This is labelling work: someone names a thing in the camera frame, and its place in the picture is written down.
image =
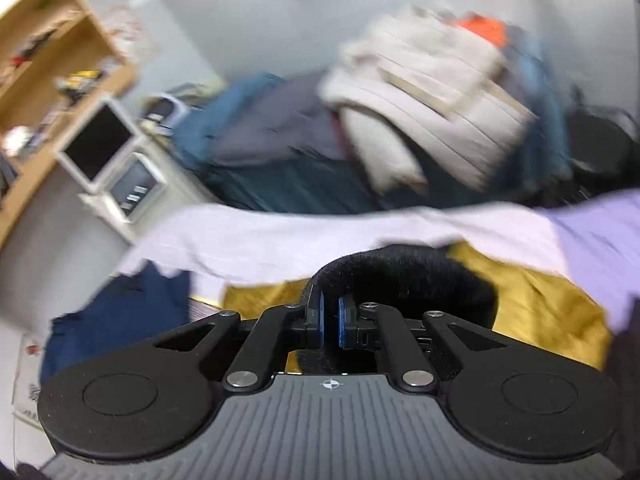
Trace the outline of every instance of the mustard yellow fabric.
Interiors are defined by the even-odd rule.
[[[561,276],[492,260],[466,242],[453,245],[449,257],[497,288],[496,332],[602,369],[612,336],[604,309],[581,288]]]
[[[308,281],[305,279],[277,285],[228,286],[222,300],[222,308],[239,312],[241,319],[256,319],[270,306],[297,303]],[[295,352],[289,353],[285,371],[300,371]]]

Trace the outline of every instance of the gray fabric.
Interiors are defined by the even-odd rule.
[[[211,144],[213,164],[254,166],[296,158],[300,153],[333,160],[346,158],[330,113],[316,95],[324,72],[274,86]]]

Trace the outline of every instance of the silver bolt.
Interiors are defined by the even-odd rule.
[[[240,370],[239,372],[232,372],[226,376],[226,382],[234,386],[235,388],[245,388],[247,386],[253,386],[258,382],[258,376],[253,372],[246,370]]]
[[[433,374],[425,370],[409,370],[402,375],[402,380],[409,386],[427,386],[433,379]]]

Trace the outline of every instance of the lavender fabric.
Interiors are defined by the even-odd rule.
[[[555,225],[572,282],[607,311],[610,329],[626,329],[640,296],[640,189],[539,210]]]

